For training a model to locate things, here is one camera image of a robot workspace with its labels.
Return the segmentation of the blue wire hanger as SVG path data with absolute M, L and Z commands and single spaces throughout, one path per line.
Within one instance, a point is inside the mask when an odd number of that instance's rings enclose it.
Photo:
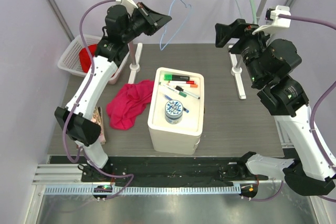
M 186 0 L 172 0 L 168 13 L 172 20 L 164 26 L 163 34 L 159 41 L 161 51 L 174 41 L 188 21 L 191 12 L 192 5 Z

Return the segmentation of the pink t shirt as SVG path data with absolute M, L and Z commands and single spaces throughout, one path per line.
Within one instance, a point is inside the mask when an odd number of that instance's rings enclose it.
M 116 130 L 128 130 L 134 126 L 138 115 L 151 102 L 154 81 L 143 80 L 125 84 L 106 106 L 109 125 Z

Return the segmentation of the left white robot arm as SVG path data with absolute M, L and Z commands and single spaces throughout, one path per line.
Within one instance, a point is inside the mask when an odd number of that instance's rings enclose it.
M 78 145 L 78 153 L 83 153 L 88 166 L 94 169 L 94 176 L 102 182 L 114 175 L 109 157 L 98 140 L 101 127 L 91 120 L 96 104 L 109 79 L 129 53 L 128 44 L 141 34 L 154 35 L 171 20 L 171 16 L 155 12 L 142 2 L 130 10 L 122 4 L 109 7 L 103 36 L 95 53 L 88 54 L 90 69 L 73 98 L 64 108 L 55 110 L 64 149 L 68 148 L 66 138 L 70 137 Z

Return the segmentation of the red t shirt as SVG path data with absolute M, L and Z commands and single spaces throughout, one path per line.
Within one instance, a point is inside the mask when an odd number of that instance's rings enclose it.
M 98 44 L 92 44 L 88 46 L 88 49 L 90 53 L 92 54 L 92 56 L 95 56 L 97 46 Z M 89 57 L 89 54 L 86 48 L 81 49 L 81 51 L 79 52 L 79 60 L 80 60 L 82 71 L 84 73 L 87 73 L 91 68 L 91 60 L 90 60 L 90 57 Z

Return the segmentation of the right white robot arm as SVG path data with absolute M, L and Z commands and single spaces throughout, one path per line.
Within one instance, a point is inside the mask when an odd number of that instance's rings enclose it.
M 335 188 L 335 156 L 314 122 L 314 110 L 302 85 L 290 76 L 302 62 L 295 45 L 285 39 L 269 41 L 258 25 L 243 19 L 229 25 L 217 23 L 215 31 L 217 48 L 237 39 L 230 52 L 241 55 L 252 88 L 298 154 L 296 159 L 281 159 L 248 152 L 239 160 L 239 177 L 264 175 L 285 181 L 302 196 L 328 195 Z

